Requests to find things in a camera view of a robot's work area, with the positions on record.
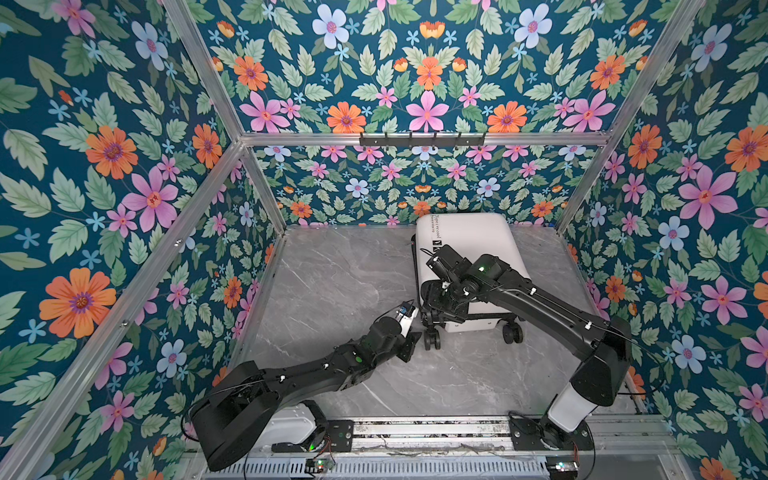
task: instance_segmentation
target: wall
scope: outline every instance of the wall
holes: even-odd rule
[[[666,380],[645,404],[706,480],[768,475],[765,7],[707,3],[568,231],[598,308],[660,362],[634,349],[635,379]]]
[[[127,0],[5,2],[0,58],[5,66],[0,74],[4,455],[214,166],[221,154],[217,145],[226,147],[228,141],[157,2],[141,2],[141,7]],[[210,125],[219,131],[217,137],[209,133]],[[205,140],[213,146],[208,158],[200,152]],[[105,155],[116,161],[102,161]],[[171,168],[163,179],[160,169],[173,162],[177,170]],[[148,210],[142,193],[147,181],[164,185],[159,215],[141,213]],[[164,456],[156,450],[154,469],[167,471],[178,456],[178,427],[169,426],[175,415],[165,399],[178,392],[189,404],[220,375],[227,354],[221,342],[230,343],[242,311],[239,303],[231,311],[224,308],[220,282],[233,272],[247,299],[250,279],[262,271],[268,251],[271,228],[250,187],[242,189],[235,177],[223,200],[201,220],[190,241],[197,249],[182,253],[171,271],[175,279],[160,285],[157,314],[147,313],[140,326],[131,327],[130,349],[124,344],[118,350],[122,357],[113,362],[106,385],[94,388],[40,465],[42,478],[110,478],[117,468],[133,476],[133,458],[162,436],[168,447]],[[256,214],[248,229],[236,211],[247,200]],[[228,220],[229,236],[211,234],[207,225],[219,212]],[[126,223],[120,228],[123,215]],[[240,233],[238,239],[234,232]],[[185,287],[194,291],[187,306],[169,310],[170,281],[184,277]],[[192,293],[197,315],[189,307]],[[81,302],[78,316],[71,300],[75,308]],[[188,353],[187,372],[179,371],[176,381],[165,376],[165,384],[158,385],[157,362],[165,343],[176,341]],[[120,432],[113,424],[102,434],[103,407],[117,392],[134,393],[133,415],[126,415]],[[148,459],[142,465],[138,478],[160,478],[151,475]]]

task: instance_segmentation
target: marble surface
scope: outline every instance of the marble surface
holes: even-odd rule
[[[295,229],[287,234],[276,282],[246,359],[260,368],[325,356],[365,334],[372,321],[415,298],[413,227]],[[583,310],[584,284],[561,238],[547,227],[513,226],[531,279]],[[442,349],[419,343],[409,363],[394,358],[362,385],[315,398],[328,416],[543,413],[578,361],[530,323],[507,345],[493,330],[446,333]],[[629,396],[599,412],[634,413]]]

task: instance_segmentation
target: metal beam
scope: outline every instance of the metal beam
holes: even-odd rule
[[[224,129],[230,136],[232,143],[236,142],[240,135],[245,132],[240,117],[237,116],[227,89],[221,82],[219,73],[214,68],[214,63],[208,54],[208,46],[197,29],[197,24],[192,17],[189,5],[185,0],[165,0],[163,2],[168,17],[173,22],[176,32],[181,38],[181,42],[187,49],[192,65],[200,75],[200,81],[203,83],[208,97],[214,103],[214,108],[218,112]]]
[[[240,159],[242,147],[230,146],[192,196],[178,218],[163,235],[147,261],[128,284],[112,310],[56,383],[38,409],[29,427],[0,462],[0,478],[29,480],[91,390],[96,375],[112,358],[128,327],[138,316],[155,286],[178,254],[179,245],[190,236],[210,199]]]
[[[517,134],[257,134],[245,133],[243,142],[249,147],[310,146],[310,145],[368,145],[368,146],[462,146],[462,145],[594,145],[607,144],[609,135],[603,131],[554,132]]]
[[[637,81],[632,86],[624,103],[621,104],[619,112],[616,113],[616,117],[608,131],[610,136],[607,143],[595,154],[589,167],[581,177],[581,181],[574,189],[574,193],[568,199],[568,206],[560,216],[560,220],[558,220],[557,229],[559,233],[564,233],[565,229],[568,228],[568,224],[573,220],[592,185],[600,177],[600,173],[605,167],[605,162],[614,153],[616,147],[618,147],[624,132],[630,127],[643,101],[650,93],[651,88],[656,84],[662,69],[680,44],[690,24],[694,21],[696,13],[700,8],[704,7],[704,3],[705,0],[680,0],[680,3],[677,4],[670,21],[667,22],[661,35],[659,35],[654,49],[650,51],[648,62],[640,72],[640,75],[637,76]]]
[[[253,148],[248,147],[245,155],[243,155],[243,166],[248,176],[253,181],[253,187],[256,189],[257,197],[261,200],[261,204],[266,210],[266,215],[270,218],[273,227],[278,235],[282,236],[286,231],[286,222],[283,219],[283,215],[280,213],[280,209],[277,207],[277,199],[275,194],[270,188],[270,184],[266,181],[266,175],[256,155],[253,153]]]

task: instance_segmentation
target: wallpaper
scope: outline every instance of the wallpaper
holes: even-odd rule
[[[503,213],[554,224],[594,147],[264,147],[257,150],[287,223],[414,223],[426,214]]]
[[[4,2],[0,58],[4,455],[228,139],[156,2]],[[138,478],[158,480],[178,455],[165,399],[177,393],[191,402],[221,376],[223,343],[236,334],[269,250],[271,229],[243,182],[238,167],[39,478],[123,478],[118,468],[133,477],[133,458],[146,457],[149,446],[160,457],[154,468],[145,458]],[[178,309],[168,308],[171,294]],[[158,371],[179,342],[176,358],[185,353],[187,361]],[[166,381],[159,386],[158,376]],[[110,430],[102,432],[109,418]],[[156,443],[169,445],[164,457]]]
[[[676,4],[222,0],[190,9],[251,131],[505,133],[606,129]]]
[[[768,475],[765,8],[709,0],[568,232],[598,309],[653,353],[634,348],[645,405],[705,480]]]

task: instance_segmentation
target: orange flower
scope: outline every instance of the orange flower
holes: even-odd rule
[[[619,303],[624,299],[624,292],[627,291],[627,287],[624,285],[624,281],[617,276],[612,276],[606,282],[605,293],[608,294],[608,298],[612,302]]]
[[[576,247],[569,243],[568,251],[571,252],[571,257],[573,257],[574,262],[578,263],[578,250],[576,250]]]
[[[549,200],[544,200],[533,206],[531,213],[534,217],[546,217],[554,210],[554,204]]]
[[[109,278],[96,272],[91,278],[87,268],[73,268],[69,281],[57,276],[45,287],[45,292],[55,297],[40,302],[40,318],[56,319],[48,329],[56,336],[66,337],[74,328],[74,337],[82,338],[94,332],[94,322],[101,321],[109,313],[106,305],[115,301],[114,288],[107,288]]]
[[[467,61],[464,58],[456,57],[451,63],[451,68],[453,71],[464,71],[467,68]]]
[[[733,473],[728,468],[724,468],[716,458],[704,458],[701,461],[699,473],[704,480],[736,480]]]
[[[731,170],[741,172],[755,171],[760,167],[760,161],[768,161],[768,125],[757,125],[752,130],[747,127],[739,132],[738,138],[731,138],[728,143],[729,153],[725,154],[725,163],[731,165]]]
[[[413,207],[413,213],[416,215],[419,215],[420,217],[424,217],[426,214],[429,213],[429,204],[426,202],[418,202],[415,207]]]
[[[163,437],[160,440],[157,440],[157,443],[154,444],[154,448],[152,448],[152,455],[154,456],[160,456],[163,455],[163,452],[165,452],[165,445],[168,444],[168,437]]]
[[[645,385],[643,377],[641,377],[640,374],[635,371],[633,366],[629,367],[629,376],[632,377],[632,383],[634,384],[636,392],[645,393],[645,389],[643,388],[643,385]],[[639,397],[640,400],[645,400],[645,395]]]
[[[333,127],[334,134],[360,134],[366,124],[366,118],[360,113],[357,105],[350,107],[345,101],[340,101],[338,107],[334,105],[328,110],[328,126]]]
[[[74,107],[74,102],[72,101],[72,97],[65,91],[59,90],[58,96],[61,97],[61,100],[68,104],[70,107]]]
[[[395,62],[395,70],[403,72],[408,70],[408,61],[404,58],[400,58],[398,61]]]
[[[240,279],[236,276],[230,278],[227,282],[227,287],[224,288],[224,304],[228,308],[234,308],[237,306],[237,302],[240,301],[240,294],[243,292],[243,287]]]
[[[520,127],[525,125],[528,117],[523,117],[528,110],[525,106],[518,106],[518,102],[510,101],[505,108],[504,105],[497,106],[493,115],[488,117],[488,129],[492,134],[508,134],[510,132],[519,132]]]
[[[445,33],[445,23],[443,22],[422,22],[419,25],[419,31],[424,38],[439,38]]]
[[[221,381],[224,380],[225,376],[227,376],[227,367],[223,366],[219,369],[219,372],[214,377],[213,386],[218,386],[219,383],[221,383]]]
[[[205,164],[206,168],[213,168],[219,163],[221,157],[221,145],[219,135],[210,129],[210,125],[197,125],[194,128],[192,146],[197,149],[197,159]]]
[[[290,211],[298,218],[309,218],[312,216],[312,207],[304,202],[293,202],[293,205],[290,206]]]
[[[617,81],[619,81],[619,75],[624,73],[624,69],[627,66],[624,64],[624,56],[611,55],[606,58],[605,61],[598,63],[598,66],[594,68],[594,72],[589,77],[592,80],[592,88],[605,90]]]
[[[216,23],[216,25],[225,37],[232,38],[235,36],[235,27],[233,27],[231,23],[222,20],[221,22]]]
[[[272,243],[266,248],[266,254],[264,257],[264,263],[269,263],[272,260],[272,254],[275,253],[275,244]]]
[[[763,272],[763,281],[768,283],[768,272]],[[768,318],[768,285],[766,283],[755,283],[754,296],[763,302],[757,306],[757,309]]]
[[[656,125],[646,125],[632,137],[632,145],[629,146],[630,165],[642,170],[656,160],[659,156],[656,149],[661,148],[660,132]]]
[[[640,33],[645,30],[645,25],[648,25],[648,22],[646,20],[638,20],[637,22],[633,23],[631,27],[629,27],[629,36],[631,37],[637,37]]]
[[[237,57],[235,59],[235,75],[237,80],[251,90],[263,90],[270,78],[264,73],[264,66],[260,62],[253,62],[253,57]]]
[[[98,129],[98,137],[90,134],[85,139],[89,149],[85,151],[88,161],[96,164],[96,171],[105,177],[112,175],[120,180],[134,171],[133,165],[139,163],[139,157],[134,152],[134,141],[126,139],[125,132],[115,127],[114,131],[106,125]]]
[[[432,90],[435,85],[440,84],[440,75],[442,67],[438,65],[437,58],[427,57],[422,60],[422,64],[416,69],[419,76],[416,81],[424,87],[424,90]]]

